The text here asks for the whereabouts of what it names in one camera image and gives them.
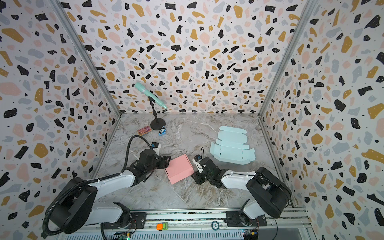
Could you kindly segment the pink paper box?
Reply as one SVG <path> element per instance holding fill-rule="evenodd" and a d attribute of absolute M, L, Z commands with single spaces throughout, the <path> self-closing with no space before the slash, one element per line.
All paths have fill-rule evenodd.
<path fill-rule="evenodd" d="M 166 173 L 171 185 L 174 185 L 191 176 L 194 173 L 194 169 L 187 155 L 182 155 L 170 161 L 169 166 L 166 168 Z"/>

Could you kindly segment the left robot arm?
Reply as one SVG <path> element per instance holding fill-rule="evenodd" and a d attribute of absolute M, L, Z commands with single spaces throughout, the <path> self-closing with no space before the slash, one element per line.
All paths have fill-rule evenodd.
<path fill-rule="evenodd" d="M 114 202 L 111 207 L 96 207 L 95 201 L 117 190 L 130 188 L 145 182 L 157 169 L 166 169 L 170 156 L 159 156 L 152 149 L 145 149 L 138 160 L 123 172 L 93 180 L 76 177 L 70 180 L 47 208 L 43 220 L 43 232 L 54 236 L 72 234 L 83 226 L 111 223 L 118 228 L 132 224 L 128 207 Z"/>

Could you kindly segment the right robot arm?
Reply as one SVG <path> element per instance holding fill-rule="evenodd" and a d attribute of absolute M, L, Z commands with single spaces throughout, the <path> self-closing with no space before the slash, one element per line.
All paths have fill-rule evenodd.
<path fill-rule="evenodd" d="M 192 174 L 196 184 L 209 182 L 219 189 L 240 189 L 252 195 L 253 199 L 247 200 L 239 211 L 230 213 L 228 225 L 252 226 L 262 216 L 278 219 L 289 205 L 291 190 L 264 167 L 248 173 L 221 170 L 209 157 L 203 159 L 199 155 L 193 162 L 198 168 Z"/>

